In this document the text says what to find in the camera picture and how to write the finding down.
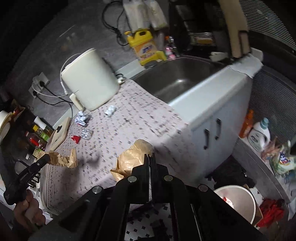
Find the person's left hand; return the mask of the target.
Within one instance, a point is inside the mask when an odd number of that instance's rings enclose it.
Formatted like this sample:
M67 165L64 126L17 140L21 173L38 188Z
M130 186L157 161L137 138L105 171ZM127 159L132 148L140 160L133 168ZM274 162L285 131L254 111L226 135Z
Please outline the person's left hand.
M46 222L42 209L39 208L39 202L34 198L30 190L26 190L26 197L15 205L14 217L16 222L29 232L35 230L35 225L42 226Z

